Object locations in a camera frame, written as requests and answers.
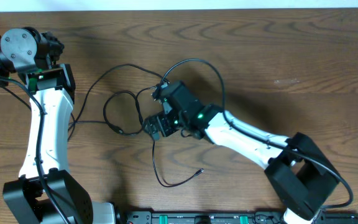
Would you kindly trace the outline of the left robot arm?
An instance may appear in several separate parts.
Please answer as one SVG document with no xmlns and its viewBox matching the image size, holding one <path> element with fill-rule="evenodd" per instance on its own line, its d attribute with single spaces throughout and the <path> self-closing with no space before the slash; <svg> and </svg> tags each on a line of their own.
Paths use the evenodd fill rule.
<svg viewBox="0 0 358 224">
<path fill-rule="evenodd" d="M 0 87 L 14 82 L 30 98 L 31 125 L 17 180 L 4 184 L 2 196 L 19 223 L 92 223 L 87 191 L 70 175 L 68 128 L 75 81 L 60 63 L 63 44 L 33 27 L 0 35 Z M 13 80 L 11 74 L 18 74 Z"/>
</svg>

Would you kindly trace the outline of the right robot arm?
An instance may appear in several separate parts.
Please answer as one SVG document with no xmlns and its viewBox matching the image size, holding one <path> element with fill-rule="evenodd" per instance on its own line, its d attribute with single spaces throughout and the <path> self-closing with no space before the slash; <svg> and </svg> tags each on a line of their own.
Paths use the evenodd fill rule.
<svg viewBox="0 0 358 224">
<path fill-rule="evenodd" d="M 153 140 L 187 132 L 256 163 L 287 208 L 285 223 L 315 221 L 339 183 L 337 170 L 305 134 L 289 138 L 253 127 L 218 105 L 202 104 L 183 82 L 159 85 L 152 97 L 163 107 L 144 121 Z"/>
</svg>

